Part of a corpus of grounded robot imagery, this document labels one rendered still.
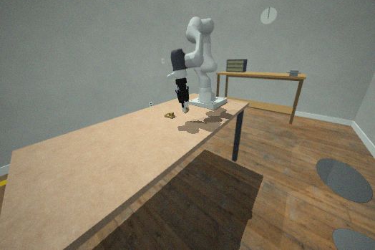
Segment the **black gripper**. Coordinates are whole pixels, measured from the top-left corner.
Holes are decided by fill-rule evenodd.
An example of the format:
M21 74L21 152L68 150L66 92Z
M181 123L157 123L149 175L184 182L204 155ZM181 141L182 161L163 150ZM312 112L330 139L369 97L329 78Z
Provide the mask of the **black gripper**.
M182 80L183 79L183 80ZM188 101L189 101L189 87L186 86L187 80L186 78L176 79L177 89L175 90L177 93L177 98L179 103L182 105L182 111L186 112L186 107L189 109ZM185 83L185 84L183 84Z

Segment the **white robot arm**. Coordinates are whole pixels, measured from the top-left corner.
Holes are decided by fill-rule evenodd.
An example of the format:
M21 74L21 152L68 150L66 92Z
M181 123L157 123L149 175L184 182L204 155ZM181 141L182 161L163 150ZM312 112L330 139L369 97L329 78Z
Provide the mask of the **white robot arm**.
M185 54L182 49L171 51L173 73L169 74L167 78L185 78L188 75L186 69L193 68L199 78L199 102L214 102L217 100L210 86L210 78L206 74L206 72L215 72L218 68L217 62L212 58L210 48L210 33L213 32L213 29L214 22L212 19L193 17L187 26L186 37L189 42L196 44L195 51L189 54Z

